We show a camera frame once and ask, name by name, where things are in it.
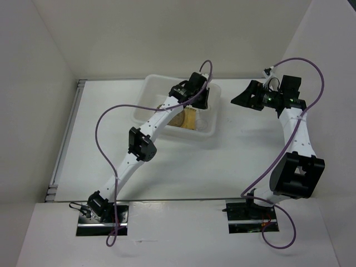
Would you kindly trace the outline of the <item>woven bamboo tray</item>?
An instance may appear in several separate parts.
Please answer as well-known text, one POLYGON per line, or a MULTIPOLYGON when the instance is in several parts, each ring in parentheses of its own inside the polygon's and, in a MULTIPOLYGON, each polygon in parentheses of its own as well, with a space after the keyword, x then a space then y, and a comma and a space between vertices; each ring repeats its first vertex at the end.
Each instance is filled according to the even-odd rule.
POLYGON ((196 130, 195 121, 196 121, 196 110, 194 108, 185 107, 185 121, 180 128, 185 128, 188 130, 196 130))

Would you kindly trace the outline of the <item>clear square plate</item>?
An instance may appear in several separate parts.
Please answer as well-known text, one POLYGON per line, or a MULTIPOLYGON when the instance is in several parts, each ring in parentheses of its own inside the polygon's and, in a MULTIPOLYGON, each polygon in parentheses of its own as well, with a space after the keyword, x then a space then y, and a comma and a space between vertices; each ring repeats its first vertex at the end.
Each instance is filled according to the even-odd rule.
POLYGON ((178 113, 176 116, 174 116, 171 121, 168 123, 168 125, 173 126, 173 127, 181 127, 184 124, 185 121, 185 111, 181 111, 178 113))

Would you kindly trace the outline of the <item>clear small glass cup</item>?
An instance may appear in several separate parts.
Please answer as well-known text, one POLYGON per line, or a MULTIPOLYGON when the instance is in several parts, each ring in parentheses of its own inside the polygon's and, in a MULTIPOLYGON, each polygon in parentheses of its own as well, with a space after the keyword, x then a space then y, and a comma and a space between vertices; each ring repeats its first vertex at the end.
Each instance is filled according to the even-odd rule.
POLYGON ((208 122, 203 118, 199 118, 195 121, 196 131, 204 132, 208 127, 208 122))

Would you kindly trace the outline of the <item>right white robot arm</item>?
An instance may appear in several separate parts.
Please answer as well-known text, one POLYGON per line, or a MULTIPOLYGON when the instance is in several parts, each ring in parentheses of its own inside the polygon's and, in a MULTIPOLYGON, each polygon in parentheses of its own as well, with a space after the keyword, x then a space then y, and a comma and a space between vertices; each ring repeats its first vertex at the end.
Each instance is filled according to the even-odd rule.
POLYGON ((272 108, 283 127, 286 148, 274 167, 269 169, 266 187, 248 189, 244 214, 257 218, 263 207, 283 200, 309 198, 325 169, 325 161, 317 157, 307 128, 306 102, 299 98, 301 78, 285 75, 277 90, 269 82, 252 80, 247 88, 231 100, 232 104, 261 111, 272 108))

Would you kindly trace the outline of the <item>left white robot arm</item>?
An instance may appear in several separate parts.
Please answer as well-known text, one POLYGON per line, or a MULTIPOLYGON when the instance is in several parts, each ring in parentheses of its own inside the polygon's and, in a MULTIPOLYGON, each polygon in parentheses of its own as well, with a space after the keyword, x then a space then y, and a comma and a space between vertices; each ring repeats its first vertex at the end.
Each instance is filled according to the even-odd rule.
POLYGON ((209 95, 208 85, 212 74, 194 72, 188 80, 184 80, 174 85, 160 108, 140 107, 129 105, 129 107, 141 108, 143 110, 154 111, 155 113, 140 127, 132 127, 128 132, 128 150, 119 165, 114 167, 113 163, 105 155, 98 142, 98 128, 104 115, 109 111, 124 107, 124 105, 113 106, 99 117, 95 126, 95 142, 97 148, 104 159, 113 169, 115 183, 110 186, 106 184, 106 189, 101 192, 95 191, 88 198, 87 205, 91 209, 91 216, 98 222, 105 222, 112 219, 118 223, 116 198, 133 173, 144 163, 149 162, 157 153, 154 144, 164 127, 188 105, 200 109, 206 109, 207 103, 199 104, 200 98, 207 101, 209 95))

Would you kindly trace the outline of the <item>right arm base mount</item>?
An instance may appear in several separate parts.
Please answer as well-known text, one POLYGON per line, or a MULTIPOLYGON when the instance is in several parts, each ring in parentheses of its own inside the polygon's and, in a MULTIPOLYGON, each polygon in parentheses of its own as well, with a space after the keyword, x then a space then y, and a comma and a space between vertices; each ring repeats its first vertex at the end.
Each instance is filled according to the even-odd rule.
POLYGON ((273 207, 260 207, 247 199, 226 200, 222 209, 227 216, 230 234, 278 232, 278 222, 273 207))

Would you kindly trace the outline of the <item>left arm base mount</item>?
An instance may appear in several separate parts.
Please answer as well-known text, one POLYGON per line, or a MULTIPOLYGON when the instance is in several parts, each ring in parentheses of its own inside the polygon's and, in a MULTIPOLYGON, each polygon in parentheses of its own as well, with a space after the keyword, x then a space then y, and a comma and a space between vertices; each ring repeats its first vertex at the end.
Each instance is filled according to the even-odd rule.
MULTIPOLYGON (((79 212, 76 236, 107 236, 115 230, 115 212, 109 211, 104 219, 98 217, 87 205, 70 202, 68 206, 79 212)), ((117 205, 118 236, 126 236, 128 205, 117 205)))

